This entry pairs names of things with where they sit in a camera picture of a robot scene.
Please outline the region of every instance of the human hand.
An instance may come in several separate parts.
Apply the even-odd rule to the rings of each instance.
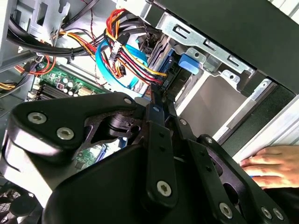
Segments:
[[[264,148],[240,165],[263,189],[299,187],[299,146]]]

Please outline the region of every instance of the black metal arm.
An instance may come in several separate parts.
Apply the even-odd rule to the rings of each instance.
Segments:
[[[57,181],[44,224],[289,223],[217,142],[208,135],[194,137],[176,116],[171,96],[162,100],[154,89],[152,98],[146,107],[123,93],[19,105],[9,122],[1,170],[22,169],[9,158],[17,147],[44,180],[53,179],[54,173],[64,175],[78,151],[128,137],[124,149]],[[30,122],[33,112],[46,120]],[[61,127],[69,140],[61,139]]]

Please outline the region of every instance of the cable tie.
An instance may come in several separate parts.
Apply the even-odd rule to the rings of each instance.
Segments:
[[[42,58],[38,61],[37,59],[34,59],[34,61],[36,62],[36,63],[40,63],[40,62],[42,62],[43,61],[43,58],[45,57],[45,55],[40,55]]]
[[[66,39],[69,33],[70,33],[70,31],[65,31],[65,34],[64,34],[62,37],[63,37],[64,39]]]
[[[74,48],[71,48],[71,60],[75,60]]]

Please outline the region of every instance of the cable bundle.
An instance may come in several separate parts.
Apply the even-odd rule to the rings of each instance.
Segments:
[[[120,26],[120,18],[122,18],[125,14],[124,9],[117,9],[112,12],[110,17],[106,21],[107,28],[103,33],[104,39],[106,43],[108,44],[110,50],[113,49],[114,44],[117,42],[118,38],[121,37],[119,35],[119,26]],[[102,51],[102,60],[104,61],[105,53]],[[146,67],[143,63],[139,62],[134,58],[134,56],[127,50],[125,44],[123,44],[115,58],[115,63],[113,63],[112,66],[107,64],[107,67],[112,72],[112,74],[116,77],[116,74],[120,76],[119,74],[119,66],[123,65],[127,69],[129,69],[135,76],[137,76],[139,79],[144,81],[145,83],[153,83],[153,84],[161,84],[161,80],[158,79],[158,76],[165,77],[165,73],[160,73],[153,71]]]
[[[107,19],[106,24],[107,28],[104,33],[98,37],[93,34],[93,20],[91,21],[91,32],[81,28],[71,28],[67,29],[67,27],[72,24],[74,21],[78,20],[83,14],[85,14],[88,10],[94,6],[98,0],[92,0],[90,3],[86,3],[86,7],[84,11],[78,13],[73,19],[69,20],[62,27],[66,30],[60,32],[58,34],[58,38],[61,37],[69,37],[75,40],[80,46],[77,48],[59,48],[53,47],[45,42],[40,42],[36,40],[33,36],[28,34],[25,30],[23,30],[11,17],[9,21],[9,29],[7,39],[23,48],[27,48],[37,54],[44,55],[47,65],[44,69],[39,71],[34,71],[34,68],[38,63],[27,63],[24,68],[21,66],[16,66],[16,70],[22,73],[23,78],[19,83],[0,83],[0,88],[2,89],[2,94],[0,97],[5,96],[7,93],[11,91],[15,91],[15,89],[19,88],[24,84],[24,82],[29,80],[29,74],[39,76],[43,74],[49,73],[55,66],[56,57],[66,57],[73,59],[76,56],[90,56],[95,61],[95,53],[97,48],[100,48],[101,51],[101,59],[105,66],[109,69],[110,73],[116,77],[120,78],[125,74],[125,68],[131,71],[136,77],[142,80],[146,84],[161,84],[161,78],[166,74],[153,71],[147,68],[143,63],[139,62],[127,49],[126,46],[123,45],[120,51],[117,53],[117,57],[114,62],[110,62],[108,60],[107,55],[105,54],[105,50],[107,47],[112,49],[114,43],[117,39],[124,34],[139,34],[139,33],[151,33],[155,35],[160,35],[161,33],[146,25],[139,18],[127,20],[120,22],[120,19],[124,18],[129,14],[125,9],[117,9],[112,12],[110,17]],[[138,26],[138,28],[128,29],[131,26]],[[91,41],[88,42],[82,36],[88,36]],[[50,66],[50,56],[53,57],[52,65]]]

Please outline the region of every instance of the green circuit board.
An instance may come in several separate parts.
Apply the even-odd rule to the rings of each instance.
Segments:
[[[54,87],[57,87],[57,83],[62,80],[63,78],[67,78],[69,81],[73,82],[74,89],[80,90],[82,87],[84,87],[87,90],[90,90],[92,94],[101,94],[108,91],[102,90],[100,88],[97,88],[93,85],[90,85],[72,75],[69,75],[65,73],[64,71],[60,70],[59,68],[54,67],[53,70],[45,75],[39,76],[40,82],[44,81]]]
[[[103,150],[103,146],[97,145],[92,148],[88,148],[88,149],[85,149],[85,150],[79,152],[76,156],[77,171],[83,170],[83,169],[93,165],[96,162],[96,160],[102,150]]]

